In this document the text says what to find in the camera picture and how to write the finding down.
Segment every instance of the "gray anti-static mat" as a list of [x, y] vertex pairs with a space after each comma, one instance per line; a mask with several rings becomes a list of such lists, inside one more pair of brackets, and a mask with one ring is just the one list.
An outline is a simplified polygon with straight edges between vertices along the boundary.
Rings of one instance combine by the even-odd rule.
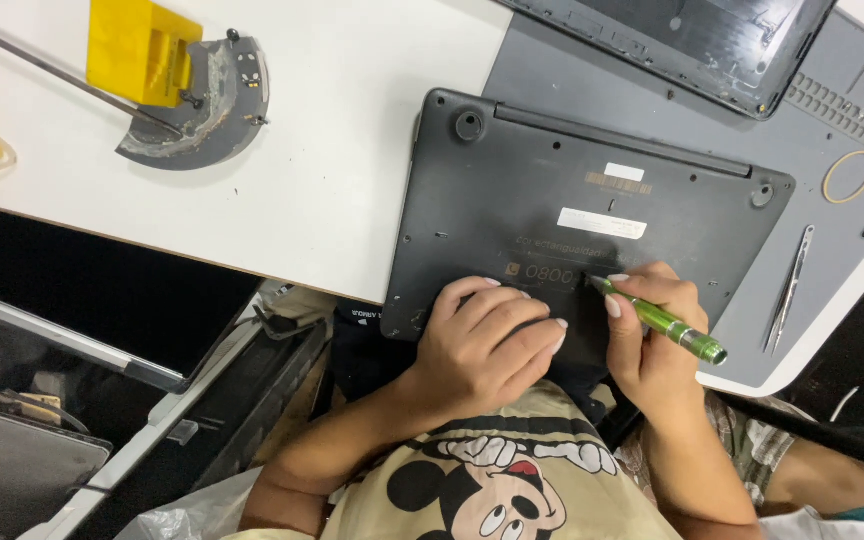
[[[512, 19], [484, 96], [796, 178], [785, 214], [742, 285], [721, 291], [733, 299], [713, 335], [726, 344], [729, 359], [720, 367], [703, 365], [705, 373], [761, 387], [864, 258], [864, 193], [843, 204], [822, 196], [833, 164], [864, 150], [864, 26], [838, 9], [767, 122], [730, 112], [521, 15]], [[859, 155], [832, 176], [830, 195], [845, 198], [863, 180]], [[816, 226], [814, 243], [773, 356], [763, 352], [765, 339], [807, 225]]]

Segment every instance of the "metal rod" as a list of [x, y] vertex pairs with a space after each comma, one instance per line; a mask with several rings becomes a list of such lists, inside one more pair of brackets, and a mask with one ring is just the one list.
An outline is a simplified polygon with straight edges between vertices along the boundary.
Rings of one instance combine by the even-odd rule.
[[59, 69], [59, 68], [55, 67], [54, 65], [46, 62], [45, 60], [43, 60], [39, 57], [36, 57], [34, 55], [31, 55], [31, 54], [23, 51], [22, 49], [19, 49], [16, 45], [13, 45], [12, 43], [7, 42], [5, 39], [2, 39], [1, 37], [0, 37], [0, 47], [2, 47], [3, 49], [5, 49], [6, 51], [8, 51], [11, 54], [18, 56], [18, 58], [28, 62], [29, 64], [31, 64], [37, 68], [41, 68], [41, 69], [51, 73], [55, 77], [57, 77], [63, 81], [66, 81], [66, 83], [68, 83], [69, 85], [72, 85], [73, 87], [79, 89], [80, 91], [86, 92], [86, 93], [88, 93], [94, 97], [101, 99], [103, 102], [105, 102], [109, 105], [112, 105], [115, 109], [118, 109], [119, 111], [121, 111], [123, 113], [129, 114], [135, 118], [138, 118], [139, 120], [145, 120], [146, 122], [149, 122], [153, 126], [161, 128], [161, 129], [163, 129], [167, 132], [170, 132], [176, 136], [183, 137], [183, 133], [178, 128], [176, 128], [175, 126], [173, 126], [167, 122], [163, 122], [159, 118], [151, 116], [149, 113], [144, 112], [142, 110], [139, 110], [138, 108], [135, 108], [134, 106], [129, 106], [128, 104], [122, 103], [121, 101], [115, 99], [113, 96], [107, 94], [106, 92], [103, 92], [102, 90], [100, 90], [98, 88], [94, 88], [94, 87], [88, 85], [87, 83], [85, 83], [84, 81], [82, 81], [76, 77], [73, 77], [72, 75], [69, 75], [68, 73], [66, 73], [62, 69]]

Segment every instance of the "laptop hinge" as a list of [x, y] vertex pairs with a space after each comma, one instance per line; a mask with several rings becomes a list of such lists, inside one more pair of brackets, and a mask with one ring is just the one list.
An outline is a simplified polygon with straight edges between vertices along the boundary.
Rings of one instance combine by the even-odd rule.
[[737, 161], [716, 157], [714, 155], [706, 155], [704, 153], [683, 150], [682, 148], [676, 148], [661, 142], [645, 140], [615, 131], [609, 131], [607, 129], [594, 128], [577, 122], [561, 120], [559, 118], [545, 116], [544, 114], [515, 108], [507, 104], [497, 104], [495, 106], [495, 118], [545, 130], [547, 132], [562, 134], [576, 139], [598, 142], [615, 148], [662, 158], [663, 160], [669, 160], [671, 162], [702, 167], [703, 169], [731, 176], [741, 178], [752, 177], [752, 166], [749, 164], [739, 163]]

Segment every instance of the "hand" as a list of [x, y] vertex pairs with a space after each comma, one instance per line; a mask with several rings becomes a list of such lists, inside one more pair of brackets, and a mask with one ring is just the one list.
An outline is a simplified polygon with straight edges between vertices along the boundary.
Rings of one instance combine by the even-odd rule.
[[[709, 332], [709, 315], [699, 305], [695, 283], [679, 280], [664, 262], [652, 262], [608, 277], [616, 290], [641, 298], [678, 316], [695, 330]], [[687, 418], [705, 421], [705, 395], [696, 381], [699, 359], [654, 330], [642, 338], [642, 323], [632, 303], [618, 294], [606, 297], [607, 362], [612, 377], [656, 428]]]
[[[415, 363], [396, 383], [438, 425], [505, 407], [546, 374], [566, 339], [569, 324], [548, 316], [520, 290], [459, 279], [438, 295]], [[510, 336], [530, 321], [540, 322]]]

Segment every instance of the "white label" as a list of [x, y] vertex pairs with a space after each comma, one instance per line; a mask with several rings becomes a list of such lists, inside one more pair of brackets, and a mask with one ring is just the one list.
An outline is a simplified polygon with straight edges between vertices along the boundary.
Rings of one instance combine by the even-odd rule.
[[642, 177], [645, 176], [645, 171], [636, 167], [627, 167], [618, 163], [609, 163], [606, 165], [607, 176], [617, 176], [633, 182], [642, 182]]
[[580, 229], [622, 239], [639, 240], [645, 235], [647, 223], [640, 223], [620, 217], [584, 212], [572, 208], [562, 208], [558, 215], [558, 227]]

